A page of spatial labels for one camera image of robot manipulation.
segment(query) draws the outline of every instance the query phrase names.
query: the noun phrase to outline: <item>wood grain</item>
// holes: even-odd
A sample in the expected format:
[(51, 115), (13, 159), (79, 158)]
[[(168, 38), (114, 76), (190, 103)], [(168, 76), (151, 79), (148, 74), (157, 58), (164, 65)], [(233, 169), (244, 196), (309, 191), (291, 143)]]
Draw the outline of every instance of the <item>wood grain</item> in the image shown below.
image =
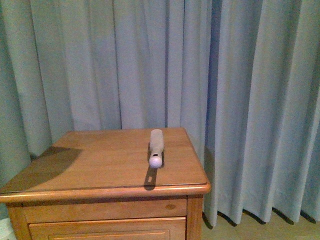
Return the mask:
[(164, 167), (145, 185), (152, 129), (73, 131), (0, 189), (0, 203), (205, 194), (184, 128), (164, 128)]
[(49, 240), (170, 240), (169, 230), (127, 231), (109, 233), (64, 234), (49, 236)]
[(33, 240), (47, 240), (48, 236), (79, 237), (79, 234), (86, 234), (85, 237), (94, 238), (97, 233), (109, 234), (131, 234), (132, 232), (146, 231), (150, 233), (149, 240), (158, 240), (151, 238), (154, 231), (165, 232), (169, 230), (170, 240), (185, 240), (185, 217), (167, 217), (167, 218), (145, 218), (130, 220), (106, 220), (106, 221), (81, 221), (81, 222), (60, 222), (60, 223), (34, 223), (30, 224), (30, 231)]
[(32, 240), (22, 205), (15, 203), (6, 207), (17, 240)]
[(180, 217), (187, 215), (187, 200), (182, 198), (29, 206), (25, 204), (23, 211), (28, 223)]
[(202, 195), (191, 195), (187, 198), (186, 240), (201, 239)]

